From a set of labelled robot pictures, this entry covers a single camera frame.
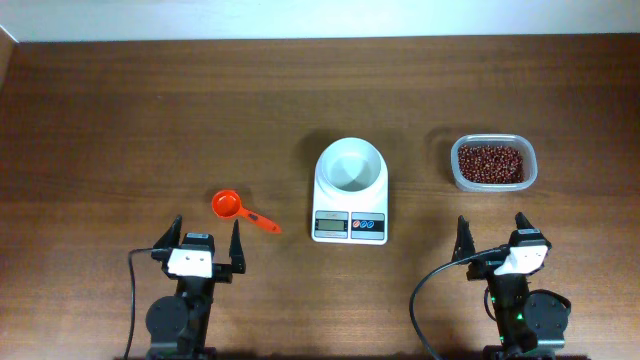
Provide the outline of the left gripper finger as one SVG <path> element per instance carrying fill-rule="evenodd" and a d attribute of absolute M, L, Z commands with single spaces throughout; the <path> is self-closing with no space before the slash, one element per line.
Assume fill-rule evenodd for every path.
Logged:
<path fill-rule="evenodd" d="M 246 272 L 246 261 L 240 239 L 239 221 L 235 220 L 231 235 L 229 258 L 234 274 L 244 274 Z"/>
<path fill-rule="evenodd" d="M 182 216 L 177 215 L 168 230 L 153 245 L 154 250 L 175 248 L 179 245 Z"/>

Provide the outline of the orange measuring scoop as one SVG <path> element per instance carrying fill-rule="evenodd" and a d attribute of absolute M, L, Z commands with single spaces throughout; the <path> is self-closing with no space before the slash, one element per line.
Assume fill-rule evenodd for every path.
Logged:
<path fill-rule="evenodd" d="M 243 217 L 263 229 L 266 232 L 280 234 L 281 227 L 274 221 L 259 215 L 258 213 L 246 209 L 240 195 L 234 190 L 220 190 L 211 200 L 213 212 L 220 218 L 231 219 L 234 217 Z"/>

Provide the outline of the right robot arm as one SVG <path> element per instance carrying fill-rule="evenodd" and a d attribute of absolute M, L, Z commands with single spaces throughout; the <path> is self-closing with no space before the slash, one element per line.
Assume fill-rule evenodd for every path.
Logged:
<path fill-rule="evenodd" d="M 509 241 L 478 252 L 469 222 L 457 221 L 452 260 L 468 267 L 469 281 L 485 281 L 484 306 L 497 325 L 500 344 L 485 359 L 553 359 L 565 346 L 571 302 L 552 291 L 531 290 L 528 278 L 544 267 L 552 244 L 526 216 L 515 216 Z"/>

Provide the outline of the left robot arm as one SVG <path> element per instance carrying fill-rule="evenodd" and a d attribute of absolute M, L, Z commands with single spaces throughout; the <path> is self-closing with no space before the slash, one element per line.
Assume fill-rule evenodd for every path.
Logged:
<path fill-rule="evenodd" d="M 230 262 L 216 263 L 215 241 L 210 234 L 181 233 L 178 216 L 151 250 L 151 258 L 176 282 L 175 293 L 156 300 L 148 309 L 145 325 L 151 337 L 147 359 L 212 360 L 216 350 L 206 336 L 217 284 L 230 284 L 246 272 L 239 225 L 233 225 Z"/>

